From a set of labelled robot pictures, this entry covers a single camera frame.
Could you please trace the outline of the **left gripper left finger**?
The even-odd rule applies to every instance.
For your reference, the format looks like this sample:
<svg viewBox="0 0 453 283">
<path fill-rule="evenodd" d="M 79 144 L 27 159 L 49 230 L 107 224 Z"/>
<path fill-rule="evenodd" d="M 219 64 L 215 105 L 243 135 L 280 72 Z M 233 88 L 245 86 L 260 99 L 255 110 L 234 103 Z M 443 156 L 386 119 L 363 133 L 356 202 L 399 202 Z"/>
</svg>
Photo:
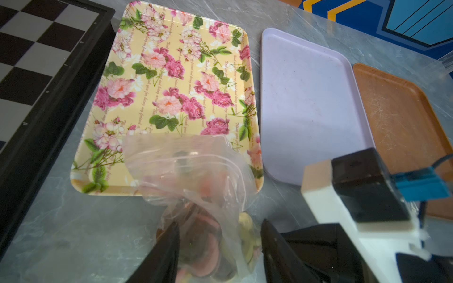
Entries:
<svg viewBox="0 0 453 283">
<path fill-rule="evenodd" d="M 179 226 L 171 223 L 127 283 L 175 283 L 180 249 Z"/>
</svg>

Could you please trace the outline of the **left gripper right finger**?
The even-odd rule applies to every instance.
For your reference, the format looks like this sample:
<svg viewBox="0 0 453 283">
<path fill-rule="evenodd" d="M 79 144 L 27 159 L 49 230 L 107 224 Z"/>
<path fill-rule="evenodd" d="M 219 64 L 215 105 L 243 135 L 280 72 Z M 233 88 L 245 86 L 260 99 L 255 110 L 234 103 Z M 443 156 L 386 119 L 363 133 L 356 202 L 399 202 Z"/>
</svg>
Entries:
<svg viewBox="0 0 453 283">
<path fill-rule="evenodd" d="M 296 255 L 273 224 L 261 224 L 265 277 L 268 283 L 317 283 L 319 277 Z"/>
</svg>

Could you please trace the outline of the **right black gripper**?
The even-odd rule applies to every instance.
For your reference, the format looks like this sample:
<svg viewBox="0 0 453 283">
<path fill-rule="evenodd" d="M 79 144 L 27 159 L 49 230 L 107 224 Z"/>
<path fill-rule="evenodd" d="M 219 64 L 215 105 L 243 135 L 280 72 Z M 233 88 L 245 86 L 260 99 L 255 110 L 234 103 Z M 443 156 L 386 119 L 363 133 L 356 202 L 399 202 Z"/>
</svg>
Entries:
<svg viewBox="0 0 453 283">
<path fill-rule="evenodd" d="M 340 224 L 319 224 L 282 237 L 323 283 L 378 282 Z"/>
</svg>

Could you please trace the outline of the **ziploc bag ring cookies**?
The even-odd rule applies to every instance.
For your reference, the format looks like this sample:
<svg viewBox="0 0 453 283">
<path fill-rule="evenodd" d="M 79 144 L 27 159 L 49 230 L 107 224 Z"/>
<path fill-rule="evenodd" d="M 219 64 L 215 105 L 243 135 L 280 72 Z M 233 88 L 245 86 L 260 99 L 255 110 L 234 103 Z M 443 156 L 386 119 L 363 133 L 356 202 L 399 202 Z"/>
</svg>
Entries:
<svg viewBox="0 0 453 283">
<path fill-rule="evenodd" d="M 179 226 L 176 283 L 231 283 L 254 271 L 261 238 L 247 209 L 256 180 L 225 136 L 130 136 L 123 153 L 144 200 L 165 208 L 156 241 Z"/>
</svg>

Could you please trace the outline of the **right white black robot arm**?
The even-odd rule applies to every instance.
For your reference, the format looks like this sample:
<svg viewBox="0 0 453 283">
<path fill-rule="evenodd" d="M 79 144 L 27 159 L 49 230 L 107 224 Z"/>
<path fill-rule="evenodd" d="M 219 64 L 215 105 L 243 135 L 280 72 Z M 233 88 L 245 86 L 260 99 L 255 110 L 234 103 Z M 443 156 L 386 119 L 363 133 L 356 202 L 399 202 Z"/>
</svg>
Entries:
<svg viewBox="0 0 453 283">
<path fill-rule="evenodd" d="M 279 233 L 263 225 L 267 278 L 282 283 L 450 283 L 453 259 L 422 247 L 408 207 L 315 205 L 318 224 Z"/>
</svg>

